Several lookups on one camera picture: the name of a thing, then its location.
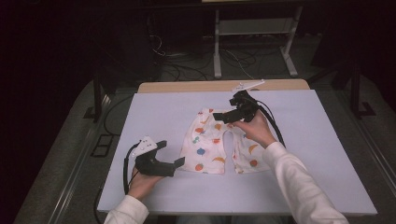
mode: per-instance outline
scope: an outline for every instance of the patterned fabric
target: patterned fabric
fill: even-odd
[[[262,161],[262,148],[258,143],[247,138],[239,128],[224,124],[213,117],[213,113],[225,110],[204,108],[198,113],[187,130],[180,157],[186,157],[180,168],[205,174],[224,174],[226,153],[223,145],[225,132],[233,134],[233,164],[238,174],[269,170]]]

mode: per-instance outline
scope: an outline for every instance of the white sleeve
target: white sleeve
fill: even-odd
[[[290,154],[282,144],[274,142],[268,146],[264,150],[263,159],[274,171],[297,223],[348,223],[347,219],[335,210],[303,163]]]
[[[105,224],[141,224],[149,215],[149,210],[136,198],[125,195],[122,202],[106,217]]]

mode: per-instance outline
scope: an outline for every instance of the person's right hand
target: person's right hand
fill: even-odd
[[[129,187],[128,195],[140,202],[151,193],[157,182],[163,179],[163,176],[142,175],[138,173],[136,167],[134,167],[132,175],[134,179],[132,180],[131,187]]]
[[[242,129],[248,138],[259,143],[264,148],[276,142],[268,126],[267,118],[260,110],[256,111],[251,122],[236,121],[233,125]]]

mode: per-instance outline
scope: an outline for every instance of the table leg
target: table leg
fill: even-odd
[[[213,55],[213,64],[215,67],[215,78],[221,78],[221,65],[219,55],[219,11],[216,10],[216,23],[215,23],[215,54]]]
[[[289,51],[290,51],[290,47],[291,47],[291,43],[293,41],[294,35],[297,30],[298,21],[300,19],[300,15],[301,15],[302,11],[303,11],[303,7],[297,7],[296,12],[293,17],[293,22],[290,27],[288,42],[286,43],[286,46],[284,48],[280,49],[280,52],[282,53],[282,56],[283,56],[283,60],[285,61],[286,66],[288,67],[291,77],[298,76],[297,70],[294,67],[293,61],[291,60],[291,57],[289,55]]]

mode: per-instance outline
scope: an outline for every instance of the dark background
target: dark background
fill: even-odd
[[[105,6],[106,1],[2,2],[2,223],[14,220],[71,106],[94,75],[100,76],[108,93],[120,84],[138,85],[158,76],[161,60],[150,50],[148,14],[86,10]],[[297,34],[324,34],[316,65],[325,68],[350,55],[356,57],[362,73],[396,110],[394,9],[377,1],[308,6]],[[258,9],[248,15],[261,13]],[[210,11],[151,16],[156,19],[151,19],[152,29],[170,47],[193,43],[199,49],[200,35],[213,35],[214,13]]]

